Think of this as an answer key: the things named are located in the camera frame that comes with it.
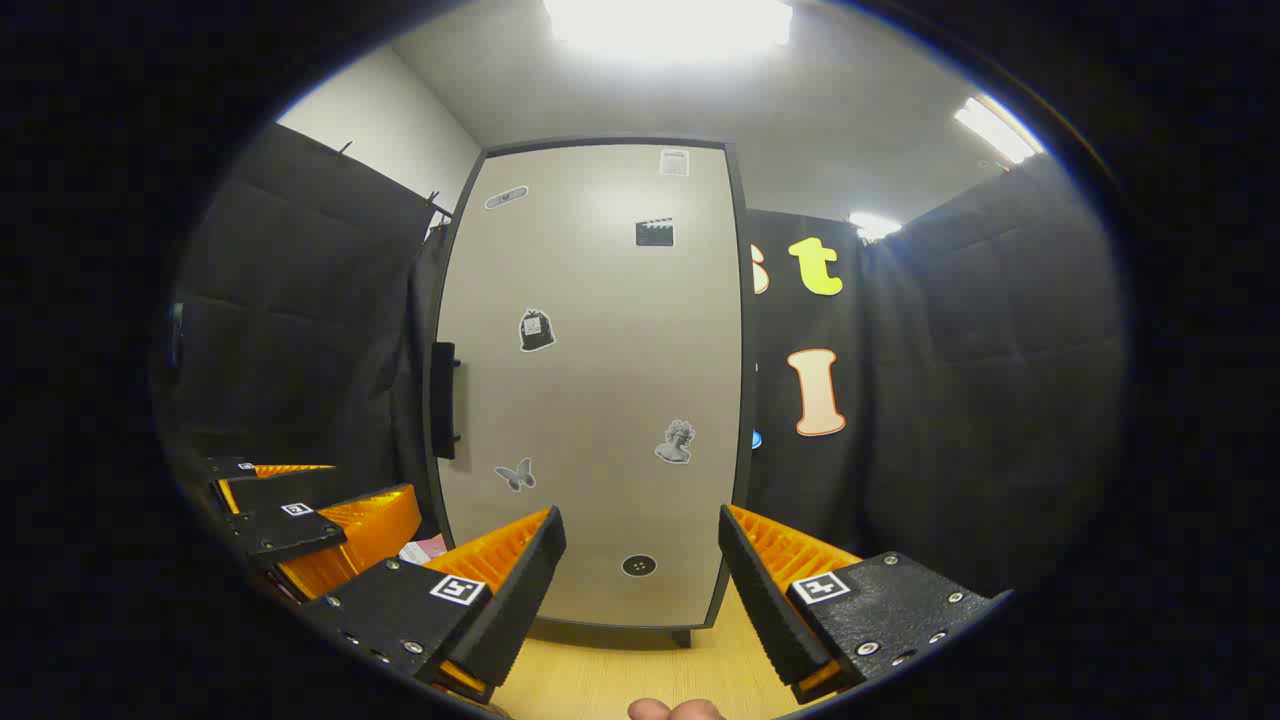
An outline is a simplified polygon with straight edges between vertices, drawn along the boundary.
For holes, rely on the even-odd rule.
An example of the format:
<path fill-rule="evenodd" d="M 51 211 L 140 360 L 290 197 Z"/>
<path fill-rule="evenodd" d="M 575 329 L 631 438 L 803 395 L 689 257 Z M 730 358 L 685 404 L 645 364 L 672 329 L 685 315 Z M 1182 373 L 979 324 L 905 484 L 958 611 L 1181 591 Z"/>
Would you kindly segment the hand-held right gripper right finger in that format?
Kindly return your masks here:
<path fill-rule="evenodd" d="M 858 557 L 733 505 L 719 511 L 718 542 L 765 656 L 800 705 L 910 673 L 1012 600 L 899 551 Z"/>

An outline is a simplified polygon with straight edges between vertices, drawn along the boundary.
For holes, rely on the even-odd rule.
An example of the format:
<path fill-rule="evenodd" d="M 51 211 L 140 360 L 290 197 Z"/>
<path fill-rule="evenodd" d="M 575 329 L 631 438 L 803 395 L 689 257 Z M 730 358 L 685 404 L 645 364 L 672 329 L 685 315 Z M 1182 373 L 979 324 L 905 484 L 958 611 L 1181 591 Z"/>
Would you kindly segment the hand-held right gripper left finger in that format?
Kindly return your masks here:
<path fill-rule="evenodd" d="M 567 547 L 552 505 L 424 564 L 388 557 L 300 609 L 388 671 L 486 705 L 538 619 Z"/>

